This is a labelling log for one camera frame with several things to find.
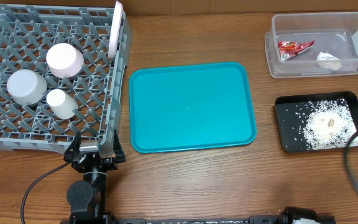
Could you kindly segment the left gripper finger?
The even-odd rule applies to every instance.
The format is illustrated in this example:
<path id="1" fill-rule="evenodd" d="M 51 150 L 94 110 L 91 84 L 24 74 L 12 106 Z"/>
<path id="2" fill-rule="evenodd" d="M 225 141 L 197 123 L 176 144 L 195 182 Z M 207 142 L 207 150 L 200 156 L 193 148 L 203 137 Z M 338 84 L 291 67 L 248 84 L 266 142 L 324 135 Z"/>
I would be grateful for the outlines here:
<path id="1" fill-rule="evenodd" d="M 81 144 L 81 133 L 78 132 L 78 133 L 76 133 L 73 141 L 71 142 L 68 149 L 65 151 L 65 153 L 63 155 L 63 160 L 65 162 L 73 161 L 74 155 L 76 154 L 76 152 L 79 151 L 80 144 Z"/>
<path id="2" fill-rule="evenodd" d="M 113 152 L 115 155 L 116 163 L 126 162 L 126 155 L 122 149 L 116 129 L 114 130 Z"/>

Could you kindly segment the cream cup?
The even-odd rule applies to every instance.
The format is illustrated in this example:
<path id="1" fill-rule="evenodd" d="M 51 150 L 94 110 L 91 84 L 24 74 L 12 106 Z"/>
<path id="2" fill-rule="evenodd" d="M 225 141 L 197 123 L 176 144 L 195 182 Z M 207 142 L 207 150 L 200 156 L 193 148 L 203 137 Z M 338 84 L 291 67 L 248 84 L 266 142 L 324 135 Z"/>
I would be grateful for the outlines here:
<path id="1" fill-rule="evenodd" d="M 77 102 L 65 91 L 54 89 L 47 94 L 47 103 L 55 115 L 60 119 L 69 119 L 75 114 L 74 109 L 78 108 Z"/>

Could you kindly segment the grey-green bowl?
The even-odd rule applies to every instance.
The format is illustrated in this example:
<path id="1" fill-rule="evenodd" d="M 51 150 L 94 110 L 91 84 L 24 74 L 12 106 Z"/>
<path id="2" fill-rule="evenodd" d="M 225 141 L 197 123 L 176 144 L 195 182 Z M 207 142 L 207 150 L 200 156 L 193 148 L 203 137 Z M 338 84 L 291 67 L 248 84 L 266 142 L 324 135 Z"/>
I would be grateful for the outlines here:
<path id="1" fill-rule="evenodd" d="M 33 105 L 44 97 L 46 79 L 32 70 L 14 72 L 7 81 L 7 90 L 12 99 L 20 105 Z"/>

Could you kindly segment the small pink bowl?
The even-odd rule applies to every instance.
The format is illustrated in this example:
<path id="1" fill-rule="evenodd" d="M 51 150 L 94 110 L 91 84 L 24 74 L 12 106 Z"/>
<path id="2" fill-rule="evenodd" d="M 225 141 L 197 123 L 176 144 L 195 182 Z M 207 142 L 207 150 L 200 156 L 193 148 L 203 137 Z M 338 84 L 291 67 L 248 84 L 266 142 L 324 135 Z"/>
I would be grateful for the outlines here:
<path id="1" fill-rule="evenodd" d="M 70 78 L 82 69 L 83 54 L 68 43 L 59 43 L 47 51 L 46 61 L 50 72 L 58 78 Z"/>

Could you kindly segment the large white plate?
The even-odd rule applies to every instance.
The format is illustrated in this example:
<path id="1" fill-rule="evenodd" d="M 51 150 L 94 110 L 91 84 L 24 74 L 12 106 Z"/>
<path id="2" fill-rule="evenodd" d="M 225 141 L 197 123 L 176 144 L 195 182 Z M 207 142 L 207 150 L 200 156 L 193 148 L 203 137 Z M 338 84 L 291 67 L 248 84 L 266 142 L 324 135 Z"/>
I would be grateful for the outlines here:
<path id="1" fill-rule="evenodd" d="M 109 36 L 108 59 L 114 58 L 117 52 L 123 12 L 123 5 L 116 1 Z"/>

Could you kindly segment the red snack wrapper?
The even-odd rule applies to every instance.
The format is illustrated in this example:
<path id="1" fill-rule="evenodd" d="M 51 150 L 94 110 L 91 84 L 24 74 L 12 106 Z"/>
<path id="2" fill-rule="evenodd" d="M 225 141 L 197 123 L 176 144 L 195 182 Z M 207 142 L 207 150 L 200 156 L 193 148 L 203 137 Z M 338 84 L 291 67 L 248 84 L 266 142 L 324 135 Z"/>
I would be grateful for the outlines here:
<path id="1" fill-rule="evenodd" d="M 314 41 L 306 42 L 306 43 L 298 43 L 292 41 L 280 41 L 278 43 L 278 51 L 280 54 L 280 58 L 284 61 L 289 60 L 293 57 L 296 57 L 303 52 L 306 52 L 314 45 Z"/>

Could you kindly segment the white napkin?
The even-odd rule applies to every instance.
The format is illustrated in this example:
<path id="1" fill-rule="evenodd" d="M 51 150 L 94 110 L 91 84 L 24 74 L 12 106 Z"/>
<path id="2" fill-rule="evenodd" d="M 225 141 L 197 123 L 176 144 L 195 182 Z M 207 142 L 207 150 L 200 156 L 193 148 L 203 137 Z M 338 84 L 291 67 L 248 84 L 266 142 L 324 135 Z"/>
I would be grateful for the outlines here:
<path id="1" fill-rule="evenodd" d="M 342 68 L 342 64 L 339 59 L 329 53 L 320 52 L 317 55 L 316 61 L 321 68 L 327 68 L 331 70 L 339 70 Z"/>

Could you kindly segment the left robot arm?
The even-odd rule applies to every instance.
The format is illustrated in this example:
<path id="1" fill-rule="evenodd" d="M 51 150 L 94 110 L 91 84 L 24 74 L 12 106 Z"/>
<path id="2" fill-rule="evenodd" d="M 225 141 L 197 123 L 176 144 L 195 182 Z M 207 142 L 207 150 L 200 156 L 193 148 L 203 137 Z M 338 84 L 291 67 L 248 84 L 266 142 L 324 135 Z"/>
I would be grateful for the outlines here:
<path id="1" fill-rule="evenodd" d="M 117 131 L 112 136 L 113 157 L 103 158 L 100 142 L 82 141 L 80 133 L 64 153 L 63 160 L 83 174 L 83 178 L 67 190 L 69 223 L 117 223 L 114 215 L 106 210 L 107 177 L 108 171 L 117 170 L 117 165 L 126 161 L 126 156 Z"/>

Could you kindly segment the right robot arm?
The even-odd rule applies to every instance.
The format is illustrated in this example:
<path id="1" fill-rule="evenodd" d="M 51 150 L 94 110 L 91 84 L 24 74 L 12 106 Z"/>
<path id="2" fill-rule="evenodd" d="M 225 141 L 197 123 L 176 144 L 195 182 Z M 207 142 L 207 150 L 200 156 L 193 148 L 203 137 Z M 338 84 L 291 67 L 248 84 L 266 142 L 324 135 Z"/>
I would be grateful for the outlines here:
<path id="1" fill-rule="evenodd" d="M 346 171 L 346 174 L 349 178 L 349 181 L 358 195 L 358 180 L 354 175 L 351 167 L 349 165 L 349 151 L 350 144 L 355 138 L 358 137 L 358 131 L 356 131 L 346 143 L 346 146 L 343 151 L 343 164 Z M 333 223 L 333 217 L 320 217 L 314 210 L 309 210 L 305 208 L 298 207 L 286 207 L 278 216 L 277 223 L 282 224 L 307 224 L 307 223 L 317 223 L 321 224 L 324 222 Z"/>

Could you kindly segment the grey dish rack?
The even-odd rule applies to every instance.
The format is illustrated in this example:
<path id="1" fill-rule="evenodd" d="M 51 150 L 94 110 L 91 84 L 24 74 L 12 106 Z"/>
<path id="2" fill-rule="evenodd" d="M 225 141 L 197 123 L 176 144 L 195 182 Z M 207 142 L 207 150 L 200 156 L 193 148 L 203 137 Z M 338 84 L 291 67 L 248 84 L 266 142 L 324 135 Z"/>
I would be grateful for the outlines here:
<path id="1" fill-rule="evenodd" d="M 97 140 L 104 156 L 112 153 L 121 118 L 121 90 L 129 62 L 132 30 L 119 26 L 117 50 L 108 55 L 115 8 L 0 4 L 0 150 L 38 149 L 63 153 L 77 133 Z M 54 76 L 47 51 L 67 43 L 84 58 L 70 78 Z M 59 89 L 78 104 L 73 117 L 60 119 L 45 99 L 30 106 L 8 92 L 9 77 L 22 69 L 42 76 L 47 90 Z"/>

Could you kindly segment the teal serving tray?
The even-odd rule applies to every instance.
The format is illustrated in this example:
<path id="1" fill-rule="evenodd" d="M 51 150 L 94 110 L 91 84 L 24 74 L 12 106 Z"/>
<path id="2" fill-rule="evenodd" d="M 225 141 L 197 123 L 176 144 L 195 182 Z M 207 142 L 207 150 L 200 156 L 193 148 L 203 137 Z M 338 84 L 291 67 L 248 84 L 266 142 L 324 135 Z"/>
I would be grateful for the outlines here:
<path id="1" fill-rule="evenodd" d="M 129 80 L 131 143 L 141 153 L 248 145 L 257 124 L 237 62 L 145 68 Z"/>

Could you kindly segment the spilled rice grains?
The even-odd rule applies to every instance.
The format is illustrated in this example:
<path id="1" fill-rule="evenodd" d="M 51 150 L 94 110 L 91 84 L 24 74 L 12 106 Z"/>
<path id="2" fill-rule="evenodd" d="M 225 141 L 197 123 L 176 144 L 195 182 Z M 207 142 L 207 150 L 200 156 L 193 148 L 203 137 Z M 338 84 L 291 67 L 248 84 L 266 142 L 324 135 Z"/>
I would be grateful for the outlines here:
<path id="1" fill-rule="evenodd" d="M 289 142 L 300 151 L 341 148 L 357 131 L 351 111 L 344 98 L 335 100 L 306 101 L 286 106 L 289 118 L 283 122 L 288 128 Z"/>

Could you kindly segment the black tray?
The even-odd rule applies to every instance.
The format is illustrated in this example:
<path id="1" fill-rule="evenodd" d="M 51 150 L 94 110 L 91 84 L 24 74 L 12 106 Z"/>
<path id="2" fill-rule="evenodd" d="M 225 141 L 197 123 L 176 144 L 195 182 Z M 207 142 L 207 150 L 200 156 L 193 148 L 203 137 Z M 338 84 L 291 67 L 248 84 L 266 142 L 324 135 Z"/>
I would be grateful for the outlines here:
<path id="1" fill-rule="evenodd" d="M 351 91 L 281 96 L 273 110 L 288 153 L 339 149 L 358 131 L 358 99 Z"/>

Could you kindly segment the clear plastic bin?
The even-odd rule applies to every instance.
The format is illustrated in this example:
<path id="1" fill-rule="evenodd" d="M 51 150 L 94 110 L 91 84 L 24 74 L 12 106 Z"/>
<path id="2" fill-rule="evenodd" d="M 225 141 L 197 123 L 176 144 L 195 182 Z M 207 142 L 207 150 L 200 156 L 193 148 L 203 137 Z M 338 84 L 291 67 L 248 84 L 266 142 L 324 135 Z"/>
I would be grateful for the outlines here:
<path id="1" fill-rule="evenodd" d="M 314 41 L 312 48 L 289 60 L 282 60 L 280 41 L 300 44 Z M 321 68 L 320 52 L 339 59 L 342 68 Z M 328 77 L 358 74 L 358 12 L 277 14 L 265 34 L 268 69 L 274 78 Z"/>

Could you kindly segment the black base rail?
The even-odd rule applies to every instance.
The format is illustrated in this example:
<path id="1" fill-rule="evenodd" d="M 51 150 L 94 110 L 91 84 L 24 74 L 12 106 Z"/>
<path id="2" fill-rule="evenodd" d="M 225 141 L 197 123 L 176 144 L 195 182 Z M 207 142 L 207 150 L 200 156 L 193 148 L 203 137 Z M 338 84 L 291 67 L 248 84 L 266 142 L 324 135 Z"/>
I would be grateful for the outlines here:
<path id="1" fill-rule="evenodd" d="M 273 215 L 251 216 L 242 219 L 196 219 L 196 220 L 145 220 L 143 218 L 118 219 L 111 224 L 274 224 L 278 217 Z"/>

